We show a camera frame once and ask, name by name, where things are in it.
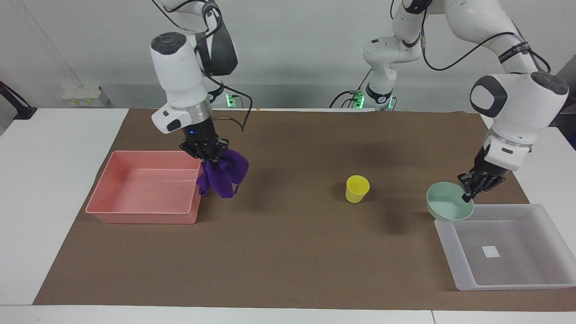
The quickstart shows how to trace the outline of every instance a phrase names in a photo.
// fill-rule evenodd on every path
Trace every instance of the yellow cup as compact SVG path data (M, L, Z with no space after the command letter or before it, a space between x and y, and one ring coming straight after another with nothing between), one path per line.
M361 175L353 175L346 181L346 200L359 203L370 190L370 183Z

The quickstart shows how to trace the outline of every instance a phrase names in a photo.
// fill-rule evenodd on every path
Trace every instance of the purple towel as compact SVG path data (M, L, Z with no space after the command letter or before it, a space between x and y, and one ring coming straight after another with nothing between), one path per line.
M222 198L232 198L248 172L248 160L235 150L227 149L216 163L202 162L202 174L196 181L200 195L208 193L210 187Z

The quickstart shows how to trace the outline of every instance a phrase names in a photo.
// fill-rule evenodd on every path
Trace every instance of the pink bin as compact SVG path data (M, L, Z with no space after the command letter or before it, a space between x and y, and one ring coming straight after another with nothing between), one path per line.
M200 160L183 151L112 152L86 206L106 223L194 224Z

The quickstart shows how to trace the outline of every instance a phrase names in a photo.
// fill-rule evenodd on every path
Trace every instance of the white table surface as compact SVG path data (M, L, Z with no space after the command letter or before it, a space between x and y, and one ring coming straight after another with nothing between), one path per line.
M0 136L0 323L576 323L576 312L26 306L36 297L126 113L42 109ZM574 253L576 152L553 128L543 131L533 150L515 175L530 202L546 208Z

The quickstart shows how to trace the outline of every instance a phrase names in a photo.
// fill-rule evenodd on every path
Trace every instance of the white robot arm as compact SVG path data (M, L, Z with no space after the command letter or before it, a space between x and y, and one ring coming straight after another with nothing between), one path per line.
M363 90L365 105L387 107L396 81L390 65L415 61L426 50L421 28L426 13L445 14L454 35L482 43L506 72L484 76L472 87L474 110L493 118L494 124L474 167L458 176L463 199L470 201L502 183L508 170L518 170L539 132L564 105L569 89L560 78L538 70L528 42L497 0L402 0L392 22L396 35L371 40L364 48L374 70Z
M152 115L162 133L183 129L180 148L202 160L217 160L228 147L220 139L211 120L208 93L202 85L207 76L225 76L238 65L232 39L214 0L162 0L167 12L189 13L203 18L207 31L184 35L169 32L158 35L150 53L166 104Z

